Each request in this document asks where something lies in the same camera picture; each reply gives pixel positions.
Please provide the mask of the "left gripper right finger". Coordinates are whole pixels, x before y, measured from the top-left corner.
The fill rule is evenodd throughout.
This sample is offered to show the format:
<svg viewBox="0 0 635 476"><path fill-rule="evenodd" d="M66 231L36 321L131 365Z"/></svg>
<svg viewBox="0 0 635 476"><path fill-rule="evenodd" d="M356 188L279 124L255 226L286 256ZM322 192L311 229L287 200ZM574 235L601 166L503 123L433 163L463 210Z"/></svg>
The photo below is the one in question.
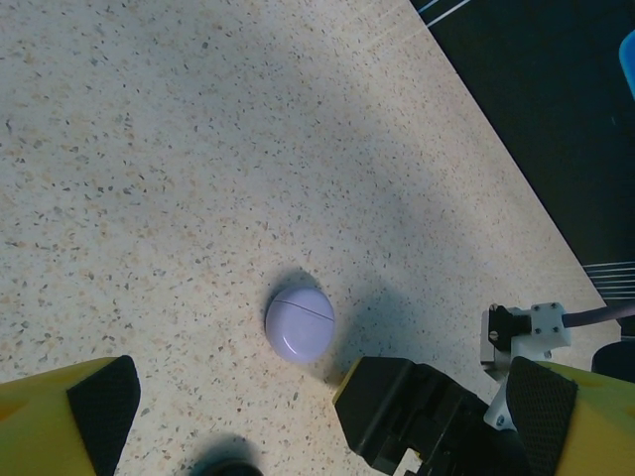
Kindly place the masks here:
<svg viewBox="0 0 635 476"><path fill-rule="evenodd" d="M513 359L506 402L532 475L634 473L634 385Z"/></svg>

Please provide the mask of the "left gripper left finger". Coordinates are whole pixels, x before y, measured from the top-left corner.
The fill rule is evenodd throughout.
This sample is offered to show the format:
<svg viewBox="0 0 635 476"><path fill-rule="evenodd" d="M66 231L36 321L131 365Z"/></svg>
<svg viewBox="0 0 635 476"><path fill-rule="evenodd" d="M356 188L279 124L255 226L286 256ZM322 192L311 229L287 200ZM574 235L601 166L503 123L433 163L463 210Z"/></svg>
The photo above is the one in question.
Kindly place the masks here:
<svg viewBox="0 0 635 476"><path fill-rule="evenodd" d="M3 475L112 475L139 407L128 355L1 385Z"/></svg>

